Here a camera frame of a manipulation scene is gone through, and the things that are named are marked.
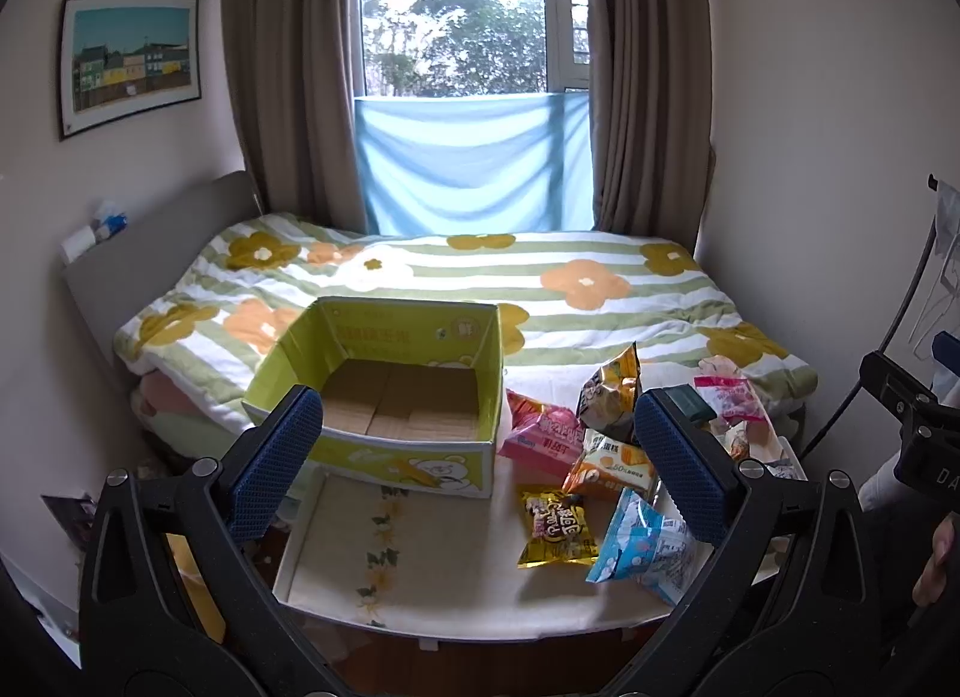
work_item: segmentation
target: blue snack bag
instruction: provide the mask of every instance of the blue snack bag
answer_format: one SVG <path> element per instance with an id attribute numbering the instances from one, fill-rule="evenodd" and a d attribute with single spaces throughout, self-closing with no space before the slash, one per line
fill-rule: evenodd
<path id="1" fill-rule="evenodd" d="M 675 606 L 689 585 L 695 555 L 696 542 L 682 520 L 664 518 L 640 494 L 623 489 L 587 582 L 635 578 Z"/>

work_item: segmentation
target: floral comforter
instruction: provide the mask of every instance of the floral comforter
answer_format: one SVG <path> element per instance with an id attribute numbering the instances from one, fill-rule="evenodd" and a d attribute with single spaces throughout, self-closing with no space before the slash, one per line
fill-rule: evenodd
<path id="1" fill-rule="evenodd" d="M 168 294 L 115 338 L 131 371 L 159 369 L 232 433 L 253 373 L 322 295 L 497 304 L 504 364 L 592 374 L 630 342 L 641 361 L 731 358 L 771 415 L 813 392 L 813 369 L 759 329 L 677 244 L 600 232 L 360 237 L 290 214 L 238 223 L 208 243 Z"/>

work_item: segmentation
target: human hand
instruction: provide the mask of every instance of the human hand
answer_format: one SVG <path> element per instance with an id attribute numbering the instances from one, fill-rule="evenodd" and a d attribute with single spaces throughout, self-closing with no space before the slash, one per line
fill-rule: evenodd
<path id="1" fill-rule="evenodd" d="M 923 574 L 913 587 L 913 601 L 920 608 L 935 603 L 947 587 L 947 559 L 953 547 L 955 518 L 955 513 L 949 513 L 933 533 L 933 555 L 928 558 Z"/>

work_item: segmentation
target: picture frame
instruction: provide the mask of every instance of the picture frame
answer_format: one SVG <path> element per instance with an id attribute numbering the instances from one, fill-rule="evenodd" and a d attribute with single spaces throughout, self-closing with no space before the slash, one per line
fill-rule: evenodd
<path id="1" fill-rule="evenodd" d="M 64 0 L 59 32 L 59 137 L 200 91 L 199 0 Z"/>

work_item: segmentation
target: curtain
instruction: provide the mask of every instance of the curtain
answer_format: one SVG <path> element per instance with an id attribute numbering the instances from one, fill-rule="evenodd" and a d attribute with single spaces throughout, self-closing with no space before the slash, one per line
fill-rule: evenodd
<path id="1" fill-rule="evenodd" d="M 373 233 L 592 228 L 584 92 L 359 98 L 356 121 Z"/>
<path id="2" fill-rule="evenodd" d="M 596 227 L 693 251 L 707 199 L 707 0 L 589 0 Z"/>
<path id="3" fill-rule="evenodd" d="M 367 227 L 353 147 L 359 0 L 222 0 L 240 146 L 270 211 Z"/>

